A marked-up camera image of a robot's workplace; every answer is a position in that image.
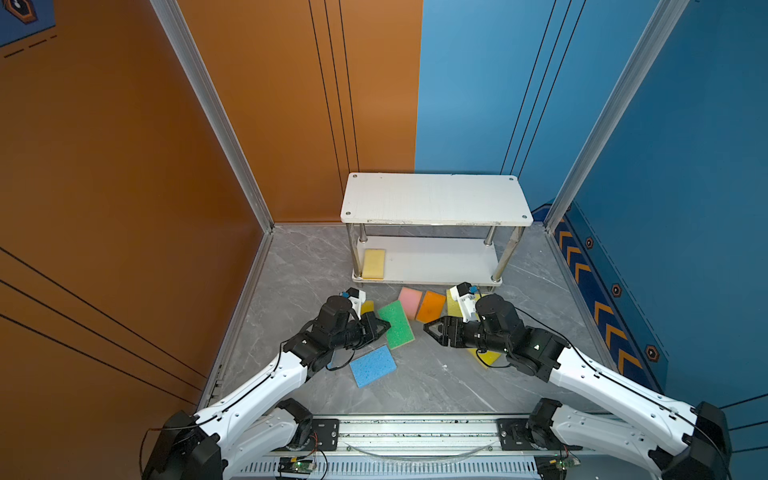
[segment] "chevron pattern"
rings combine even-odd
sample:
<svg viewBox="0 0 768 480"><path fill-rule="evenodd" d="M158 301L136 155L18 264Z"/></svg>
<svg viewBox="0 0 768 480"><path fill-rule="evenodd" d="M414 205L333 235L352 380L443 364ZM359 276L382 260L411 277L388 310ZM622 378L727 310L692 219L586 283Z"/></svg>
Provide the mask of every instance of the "chevron pattern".
<svg viewBox="0 0 768 480"><path fill-rule="evenodd" d="M630 340L626 326L616 314L617 310L611 297L596 275L589 257L584 254L586 250L574 235L567 217L559 223L553 234L584 301L593 308L594 322L598 325L619 372L642 386L656 389L655 382L640 360L642 357L639 348Z"/></svg>
<svg viewBox="0 0 768 480"><path fill-rule="evenodd" d="M612 308L604 303L600 303L597 300L594 302L594 322L600 325L600 312L606 312L609 315L615 315Z"/></svg>

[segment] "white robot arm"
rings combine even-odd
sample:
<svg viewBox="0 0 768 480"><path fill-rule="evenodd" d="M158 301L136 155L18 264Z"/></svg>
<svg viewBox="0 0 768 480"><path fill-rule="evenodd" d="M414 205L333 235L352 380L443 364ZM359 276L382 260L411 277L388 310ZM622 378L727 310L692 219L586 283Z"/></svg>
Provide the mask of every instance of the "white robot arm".
<svg viewBox="0 0 768 480"><path fill-rule="evenodd" d="M504 353L520 372L576 392L624 420L542 399L526 425L531 443L547 450L579 445L663 480L729 476L731 447L722 411L705 402L694 408L632 382L566 339L526 326L498 295L475 302L468 284L451 290L462 318L444 316L425 324L433 339L443 346ZM308 445L312 414L295 400L280 399L325 368L334 349L360 348L389 328L373 313L360 314L364 302L365 293L357 289L329 297L318 317L281 343L277 357L252 379L196 415L171 417L142 479L228 480L251 458Z"/></svg>

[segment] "green sponge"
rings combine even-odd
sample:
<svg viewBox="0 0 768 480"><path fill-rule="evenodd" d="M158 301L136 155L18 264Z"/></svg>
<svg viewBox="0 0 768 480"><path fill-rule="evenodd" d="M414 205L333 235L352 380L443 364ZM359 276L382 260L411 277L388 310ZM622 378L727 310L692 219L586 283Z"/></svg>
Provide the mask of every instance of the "green sponge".
<svg viewBox="0 0 768 480"><path fill-rule="evenodd" d="M389 344L390 350L412 342L415 339L413 330L411 330L411 324L408 323L406 312L402 309L400 300L379 309L379 318L392 325L386 333L386 341Z"/></svg>

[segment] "orange chevron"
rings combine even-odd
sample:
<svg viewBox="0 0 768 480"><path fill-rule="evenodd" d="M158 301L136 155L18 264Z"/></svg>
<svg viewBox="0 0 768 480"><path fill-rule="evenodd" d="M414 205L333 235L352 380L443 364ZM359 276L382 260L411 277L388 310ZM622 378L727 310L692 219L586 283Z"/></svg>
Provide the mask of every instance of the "orange chevron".
<svg viewBox="0 0 768 480"><path fill-rule="evenodd" d="M560 232L560 250L563 250L563 237L573 237L573 234L565 230Z"/></svg>
<svg viewBox="0 0 768 480"><path fill-rule="evenodd" d="M624 374L624 360L629 360L630 362L637 365L639 369L643 368L643 366L640 364L640 360L634 358L632 355L630 355L629 353L626 353L622 349L619 349L619 373L621 375Z"/></svg>
<svg viewBox="0 0 768 480"><path fill-rule="evenodd" d="M575 277L576 277L576 283L578 283L578 273L579 273L579 271L581 271L581 270L586 270L586 271L588 271L588 272L591 272L591 271L592 271L592 269L591 269L591 268L590 268L588 265L584 265L583 263L579 263L579 262L577 262L577 263L576 263L576 273L575 273Z"/></svg>
<svg viewBox="0 0 768 480"><path fill-rule="evenodd" d="M607 345L608 349L611 349L611 334L619 335L623 339L627 339L627 336L624 335L624 332L619 330L613 325L610 325L608 323L605 324L605 345Z"/></svg>
<svg viewBox="0 0 768 480"><path fill-rule="evenodd" d="M601 310L603 312L608 312L611 315L615 315L614 311L608 305L604 305L604 304L602 304L600 302L595 302L594 303L594 323L596 325L600 325L600 321L598 320L598 317L600 316L600 311Z"/></svg>
<svg viewBox="0 0 768 480"><path fill-rule="evenodd" d="M568 256L565 261L568 262L568 266L571 266L571 253L581 253L581 250L576 247L568 247L565 250L568 252Z"/></svg>

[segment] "white shelf top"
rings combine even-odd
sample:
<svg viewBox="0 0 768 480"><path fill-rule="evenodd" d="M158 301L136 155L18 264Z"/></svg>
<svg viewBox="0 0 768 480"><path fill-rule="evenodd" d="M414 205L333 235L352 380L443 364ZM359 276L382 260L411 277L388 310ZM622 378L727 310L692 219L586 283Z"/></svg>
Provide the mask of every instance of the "white shelf top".
<svg viewBox="0 0 768 480"><path fill-rule="evenodd" d="M517 177L349 174L343 223L528 227L533 216Z"/></svg>

